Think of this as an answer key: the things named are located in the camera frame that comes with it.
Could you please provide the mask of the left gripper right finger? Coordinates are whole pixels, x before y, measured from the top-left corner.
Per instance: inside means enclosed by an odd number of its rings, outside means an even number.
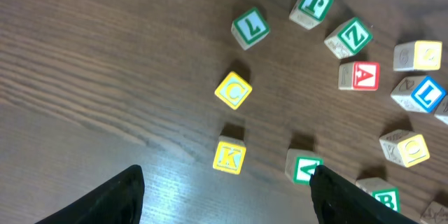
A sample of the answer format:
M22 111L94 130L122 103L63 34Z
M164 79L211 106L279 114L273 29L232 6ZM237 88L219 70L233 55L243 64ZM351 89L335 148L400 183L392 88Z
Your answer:
M309 185L319 224L417 224L322 164Z

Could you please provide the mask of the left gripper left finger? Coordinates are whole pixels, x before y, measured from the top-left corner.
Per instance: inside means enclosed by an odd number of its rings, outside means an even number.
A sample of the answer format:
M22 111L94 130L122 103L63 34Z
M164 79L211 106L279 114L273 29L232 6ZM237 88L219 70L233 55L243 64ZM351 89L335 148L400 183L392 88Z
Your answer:
M36 224L139 224L144 190L142 168L133 164Z

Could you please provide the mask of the green B block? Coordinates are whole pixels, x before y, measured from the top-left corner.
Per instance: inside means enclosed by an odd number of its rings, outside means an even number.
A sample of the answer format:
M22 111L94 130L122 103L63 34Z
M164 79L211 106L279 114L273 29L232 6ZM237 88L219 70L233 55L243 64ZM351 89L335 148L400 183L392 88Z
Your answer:
M373 177L357 180L356 186L388 208L400 213L399 190L394 185L382 178Z

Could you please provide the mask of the green V block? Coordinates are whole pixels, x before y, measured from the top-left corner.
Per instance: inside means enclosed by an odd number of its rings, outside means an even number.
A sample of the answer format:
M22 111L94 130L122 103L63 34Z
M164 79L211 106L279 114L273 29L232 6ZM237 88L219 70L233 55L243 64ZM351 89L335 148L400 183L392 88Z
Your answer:
M294 184L308 186L316 167L322 164L323 158L310 150L289 148L285 175Z

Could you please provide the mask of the yellow block centre left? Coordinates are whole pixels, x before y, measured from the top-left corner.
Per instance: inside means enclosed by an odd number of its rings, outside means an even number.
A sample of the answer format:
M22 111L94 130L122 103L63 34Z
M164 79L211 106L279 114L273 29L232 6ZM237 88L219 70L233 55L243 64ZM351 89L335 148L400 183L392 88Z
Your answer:
M424 136L416 132L397 129L380 136L379 143L388 161L406 168L430 158Z

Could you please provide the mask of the yellow K block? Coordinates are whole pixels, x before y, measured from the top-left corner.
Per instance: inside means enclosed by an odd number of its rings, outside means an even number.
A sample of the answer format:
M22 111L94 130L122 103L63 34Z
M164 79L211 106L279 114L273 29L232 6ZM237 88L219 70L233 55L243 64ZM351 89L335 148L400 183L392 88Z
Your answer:
M241 173L245 155L246 145L243 140L220 135L212 167L218 171L238 175Z

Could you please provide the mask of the red A block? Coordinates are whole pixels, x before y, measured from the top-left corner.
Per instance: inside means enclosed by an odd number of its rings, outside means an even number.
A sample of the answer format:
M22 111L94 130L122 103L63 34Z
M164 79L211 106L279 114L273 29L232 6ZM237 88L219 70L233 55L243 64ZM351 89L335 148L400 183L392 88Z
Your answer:
M375 91L379 87L380 64L355 61L339 66L338 89Z

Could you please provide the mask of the blue L block left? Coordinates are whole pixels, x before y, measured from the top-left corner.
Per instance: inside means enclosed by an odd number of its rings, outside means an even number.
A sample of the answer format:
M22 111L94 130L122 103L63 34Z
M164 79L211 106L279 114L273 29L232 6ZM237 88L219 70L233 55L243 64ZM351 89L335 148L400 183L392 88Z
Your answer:
M406 111L432 113L446 94L447 91L430 76L408 76L395 87L391 98Z

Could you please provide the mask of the green Z block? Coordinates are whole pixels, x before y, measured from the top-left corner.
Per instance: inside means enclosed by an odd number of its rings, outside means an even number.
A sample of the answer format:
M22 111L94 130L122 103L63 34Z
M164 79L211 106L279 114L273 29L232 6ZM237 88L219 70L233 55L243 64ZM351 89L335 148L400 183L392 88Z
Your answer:
M358 17L338 26L324 43L337 59L353 57L358 54L369 42L373 35Z

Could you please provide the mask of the yellow block top middle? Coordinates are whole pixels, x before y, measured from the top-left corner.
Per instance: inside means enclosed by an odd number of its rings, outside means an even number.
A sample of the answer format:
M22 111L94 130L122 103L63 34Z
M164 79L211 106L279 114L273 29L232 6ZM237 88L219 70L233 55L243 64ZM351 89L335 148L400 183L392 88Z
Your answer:
M412 41L396 45L393 52L394 71L435 71L442 60L441 41Z

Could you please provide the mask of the green L block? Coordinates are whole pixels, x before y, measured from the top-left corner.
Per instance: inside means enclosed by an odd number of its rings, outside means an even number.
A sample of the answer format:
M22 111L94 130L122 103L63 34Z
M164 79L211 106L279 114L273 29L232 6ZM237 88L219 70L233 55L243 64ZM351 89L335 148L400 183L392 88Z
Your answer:
M261 12L253 7L232 22L231 33L243 50L248 50L270 33Z

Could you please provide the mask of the green J block far left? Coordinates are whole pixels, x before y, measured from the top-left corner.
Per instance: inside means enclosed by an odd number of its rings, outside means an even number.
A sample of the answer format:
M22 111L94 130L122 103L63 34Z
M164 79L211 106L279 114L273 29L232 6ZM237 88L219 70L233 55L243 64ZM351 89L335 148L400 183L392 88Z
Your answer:
M334 0L297 0L289 19L310 30L322 23Z

